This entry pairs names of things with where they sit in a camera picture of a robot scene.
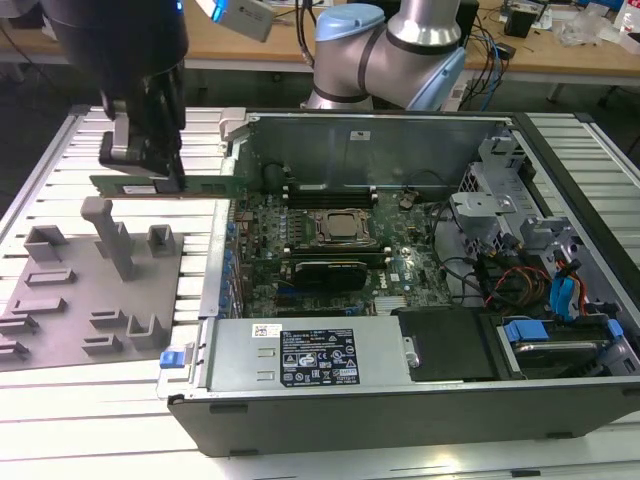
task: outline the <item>blue connector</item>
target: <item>blue connector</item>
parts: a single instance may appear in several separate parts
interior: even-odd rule
[[[542,320],[512,320],[504,327],[510,343],[549,340]]]
[[[574,320],[569,313],[569,305],[571,304],[575,288],[576,283],[570,277],[556,275],[551,283],[551,295],[549,297],[551,310],[556,315],[561,316],[567,323]]]
[[[165,350],[160,354],[160,368],[182,368],[185,365],[186,352],[184,350]]]
[[[618,339],[624,337],[622,327],[617,320],[609,319],[607,321],[607,326],[609,327],[609,331],[611,332],[611,335],[613,335],[613,338]]]

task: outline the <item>power supply label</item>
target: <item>power supply label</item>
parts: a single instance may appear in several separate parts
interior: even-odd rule
[[[360,383],[353,330],[283,330],[280,354],[285,387]]]

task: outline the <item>blue cable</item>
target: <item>blue cable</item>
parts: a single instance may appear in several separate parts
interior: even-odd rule
[[[491,85],[489,86],[489,93],[487,93],[487,96],[485,97],[484,102],[482,103],[482,107],[480,107],[480,111],[484,112],[489,106],[489,102],[493,97],[493,92],[495,92],[496,87],[498,86],[499,75],[497,73],[496,66],[500,64],[500,55],[498,54],[498,47],[496,46],[496,43],[491,38],[485,37],[484,35],[476,35],[474,33],[472,33],[471,36],[474,38],[478,38],[480,40],[484,40],[487,43],[491,44],[491,47],[493,47],[493,53],[496,56],[496,61],[494,62],[493,69],[491,70],[491,73],[495,75],[493,77],[493,80],[491,81]]]

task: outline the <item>motherboard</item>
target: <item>motherboard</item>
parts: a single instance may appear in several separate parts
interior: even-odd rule
[[[388,315],[450,304],[432,259],[427,205],[406,208],[402,191],[370,197],[363,208],[303,208],[315,202],[288,195],[240,200],[234,215],[242,315]]]

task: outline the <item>floor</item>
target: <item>floor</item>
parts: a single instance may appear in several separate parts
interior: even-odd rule
[[[0,79],[0,212],[4,212],[47,148],[69,107],[101,103],[92,82],[67,66],[46,66],[53,86],[33,68],[25,81]],[[187,105],[297,108],[311,91],[308,74],[188,71]],[[577,85],[565,88],[559,101],[546,100],[549,85],[504,82],[489,110],[497,112],[587,112],[626,151],[640,135],[640,90],[618,90],[606,108],[597,100],[608,87]],[[475,99],[469,110],[480,108]],[[640,146],[630,157],[640,165]]]

